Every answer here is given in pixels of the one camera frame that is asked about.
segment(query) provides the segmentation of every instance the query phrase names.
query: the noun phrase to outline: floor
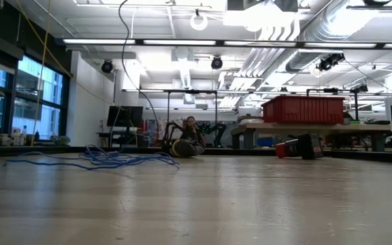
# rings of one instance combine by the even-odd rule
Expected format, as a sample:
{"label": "floor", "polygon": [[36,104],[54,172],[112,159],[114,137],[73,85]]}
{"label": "floor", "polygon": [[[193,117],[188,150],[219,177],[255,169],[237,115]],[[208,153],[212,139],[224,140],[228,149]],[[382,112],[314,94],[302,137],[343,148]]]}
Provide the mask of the floor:
{"label": "floor", "polygon": [[180,161],[85,171],[0,159],[0,244],[392,244],[392,164]]}

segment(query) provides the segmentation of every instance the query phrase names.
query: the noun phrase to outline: person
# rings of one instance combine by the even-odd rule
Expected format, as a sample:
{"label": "person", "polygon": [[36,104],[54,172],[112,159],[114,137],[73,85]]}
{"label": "person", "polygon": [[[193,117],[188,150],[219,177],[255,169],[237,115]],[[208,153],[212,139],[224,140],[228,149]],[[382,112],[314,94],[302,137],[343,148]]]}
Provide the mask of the person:
{"label": "person", "polygon": [[176,157],[194,157],[205,151],[205,137],[196,124],[195,117],[189,116],[184,122],[181,138],[171,146]]}

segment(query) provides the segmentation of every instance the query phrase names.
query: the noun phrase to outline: red bin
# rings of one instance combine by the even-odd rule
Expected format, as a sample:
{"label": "red bin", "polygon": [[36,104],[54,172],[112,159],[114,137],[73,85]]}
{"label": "red bin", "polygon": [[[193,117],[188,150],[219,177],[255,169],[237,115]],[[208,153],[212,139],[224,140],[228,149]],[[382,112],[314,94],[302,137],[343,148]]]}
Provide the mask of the red bin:
{"label": "red bin", "polygon": [[281,95],[261,105],[266,123],[342,124],[340,97]]}

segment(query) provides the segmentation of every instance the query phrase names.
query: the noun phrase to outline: blue cable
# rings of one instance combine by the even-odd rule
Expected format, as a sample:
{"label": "blue cable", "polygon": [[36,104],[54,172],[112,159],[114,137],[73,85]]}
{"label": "blue cable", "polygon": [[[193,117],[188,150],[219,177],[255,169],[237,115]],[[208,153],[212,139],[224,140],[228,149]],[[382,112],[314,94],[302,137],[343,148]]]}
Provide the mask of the blue cable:
{"label": "blue cable", "polygon": [[31,163],[34,165],[45,165],[45,166],[72,166],[79,167],[86,170],[98,170],[98,169],[116,169],[118,167],[124,166],[134,166],[144,163],[145,161],[162,161],[166,164],[172,165],[177,169],[180,169],[180,163],[173,160],[170,155],[164,152],[156,153],[150,156],[138,156],[132,157],[125,154],[120,154],[119,152],[106,152],[102,150],[100,147],[95,145],[87,145],[84,153],[79,154],[78,157],[56,157],[44,154],[42,152],[26,152],[18,155],[17,157],[25,157],[25,156],[33,156],[33,155],[41,155],[44,157],[49,157],[52,159],[60,159],[60,160],[71,160],[71,161],[89,161],[95,167],[87,167],[83,165],[79,165],[76,163],[41,163],[30,161],[26,159],[8,159],[6,160],[4,166],[7,166],[8,163]]}

